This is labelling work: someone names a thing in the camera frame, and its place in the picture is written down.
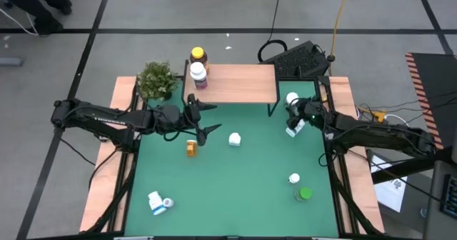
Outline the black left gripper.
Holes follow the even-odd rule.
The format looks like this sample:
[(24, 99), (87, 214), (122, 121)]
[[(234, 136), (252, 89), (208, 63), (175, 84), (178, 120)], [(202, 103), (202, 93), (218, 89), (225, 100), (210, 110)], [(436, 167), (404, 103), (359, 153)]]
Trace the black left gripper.
[(194, 94), (188, 95), (187, 103), (183, 106), (183, 111), (175, 105), (163, 105), (162, 115), (164, 116), (164, 125), (162, 129), (164, 131), (164, 140), (173, 141), (180, 133), (186, 132), (196, 137), (199, 146), (204, 146), (208, 135), (212, 131), (217, 130), (221, 124), (202, 129), (199, 126), (199, 120), (201, 119), (200, 111), (216, 109), (217, 107), (215, 104), (200, 102)]

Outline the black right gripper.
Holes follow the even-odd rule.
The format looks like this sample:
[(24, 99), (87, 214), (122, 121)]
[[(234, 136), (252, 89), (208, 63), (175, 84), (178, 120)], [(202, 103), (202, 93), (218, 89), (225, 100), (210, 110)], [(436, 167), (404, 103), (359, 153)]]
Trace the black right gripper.
[(317, 129), (325, 129), (331, 126), (334, 119), (334, 115), (327, 111), (316, 96), (301, 99), (301, 105), (294, 104), (292, 114), (294, 121), (307, 121)]

